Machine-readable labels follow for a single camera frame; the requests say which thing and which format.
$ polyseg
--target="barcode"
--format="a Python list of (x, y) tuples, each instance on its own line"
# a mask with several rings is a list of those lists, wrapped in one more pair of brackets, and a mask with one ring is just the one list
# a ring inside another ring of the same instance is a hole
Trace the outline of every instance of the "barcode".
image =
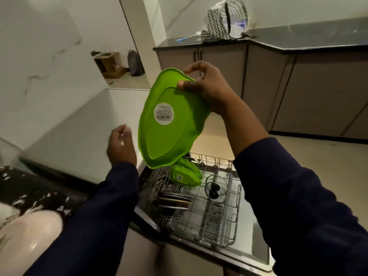
[(171, 120), (172, 115), (156, 115), (158, 120)]

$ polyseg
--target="round sticker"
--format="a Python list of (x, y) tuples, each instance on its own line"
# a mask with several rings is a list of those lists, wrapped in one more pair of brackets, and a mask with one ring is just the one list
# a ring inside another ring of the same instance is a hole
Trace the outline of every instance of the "round sticker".
[(159, 103), (154, 107), (154, 118), (161, 125), (169, 125), (174, 120), (173, 107), (168, 103)]

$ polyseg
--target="navy blue sleeve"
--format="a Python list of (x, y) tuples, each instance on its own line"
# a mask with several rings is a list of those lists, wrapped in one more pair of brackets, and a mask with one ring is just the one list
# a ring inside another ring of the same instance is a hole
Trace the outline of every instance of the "navy blue sleeve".
[(24, 275), (114, 276), (137, 203), (138, 172), (121, 162)]
[(277, 275), (368, 275), (367, 231), (277, 139), (251, 144), (234, 166)]

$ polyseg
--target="green plastic lid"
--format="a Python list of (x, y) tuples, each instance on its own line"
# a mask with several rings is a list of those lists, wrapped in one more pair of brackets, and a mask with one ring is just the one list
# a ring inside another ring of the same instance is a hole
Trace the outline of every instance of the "green plastic lid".
[(188, 153), (210, 113), (208, 102), (176, 87), (192, 80), (169, 68), (157, 77), (140, 116), (138, 147), (150, 168), (174, 164)]

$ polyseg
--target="dishwasher rack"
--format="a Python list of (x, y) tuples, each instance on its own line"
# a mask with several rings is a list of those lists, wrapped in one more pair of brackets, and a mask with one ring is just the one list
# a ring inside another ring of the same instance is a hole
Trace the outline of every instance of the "dishwasher rack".
[[(196, 187), (185, 187), (169, 179), (170, 167), (160, 167), (147, 172), (140, 181), (139, 206), (169, 234), (211, 247), (227, 247), (235, 242), (241, 183), (232, 161), (190, 153), (185, 157), (194, 163), (203, 175)], [(222, 177), (228, 189), (225, 202), (216, 204), (205, 194), (206, 178)], [(152, 204), (159, 191), (190, 195), (188, 210), (163, 209)]]

